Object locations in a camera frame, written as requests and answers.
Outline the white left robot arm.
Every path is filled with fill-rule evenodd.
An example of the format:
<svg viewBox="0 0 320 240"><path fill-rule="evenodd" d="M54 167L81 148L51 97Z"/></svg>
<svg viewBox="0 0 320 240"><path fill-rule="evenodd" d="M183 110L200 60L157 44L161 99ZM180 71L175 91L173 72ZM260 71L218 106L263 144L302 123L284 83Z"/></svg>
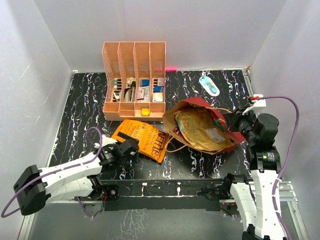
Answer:
<svg viewBox="0 0 320 240"><path fill-rule="evenodd" d="M27 167L13 186L20 213L28 216L47 204L66 199L118 199L118 186L104 186L99 177L139 152L139 140L122 132L118 136L124 141L101 135L95 150L76 160L53 167Z"/></svg>

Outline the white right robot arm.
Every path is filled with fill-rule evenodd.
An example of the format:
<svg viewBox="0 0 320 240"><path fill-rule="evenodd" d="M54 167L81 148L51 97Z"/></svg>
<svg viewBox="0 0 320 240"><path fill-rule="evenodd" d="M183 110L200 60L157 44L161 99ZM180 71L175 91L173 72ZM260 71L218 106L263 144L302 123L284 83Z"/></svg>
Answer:
<svg viewBox="0 0 320 240"><path fill-rule="evenodd" d="M237 110L223 115L228 131L239 132L247 141L246 156L254 187L243 175L229 173L224 178L223 194L234 199L240 214L244 240L287 240L289 234L282 216L279 173L282 170L274 146L279 121L268 113L258 116L252 110Z"/></svg>

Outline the red brown paper bag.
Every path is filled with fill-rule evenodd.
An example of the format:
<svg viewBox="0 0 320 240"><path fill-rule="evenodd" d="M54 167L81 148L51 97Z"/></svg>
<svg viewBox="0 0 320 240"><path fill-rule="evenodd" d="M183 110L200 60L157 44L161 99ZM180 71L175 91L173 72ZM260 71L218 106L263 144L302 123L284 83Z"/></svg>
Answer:
<svg viewBox="0 0 320 240"><path fill-rule="evenodd" d="M184 147L210 155L230 153L245 138L238 130L228 130L227 119L220 110L231 112L212 107L201 97L187 98L163 114L163 128L171 140L179 141Z"/></svg>

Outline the orange snack packet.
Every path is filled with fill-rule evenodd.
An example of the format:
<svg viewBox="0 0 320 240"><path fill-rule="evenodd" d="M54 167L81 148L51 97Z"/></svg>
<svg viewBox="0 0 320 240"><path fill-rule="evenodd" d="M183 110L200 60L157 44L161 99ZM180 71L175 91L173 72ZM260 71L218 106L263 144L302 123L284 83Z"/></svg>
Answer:
<svg viewBox="0 0 320 240"><path fill-rule="evenodd" d="M148 123L125 119L112 134L112 138L124 142L125 139L117 136L118 132L122 132L129 137L138 141L139 153L143 154L157 163L161 164L164 160L169 134L158 130Z"/></svg>

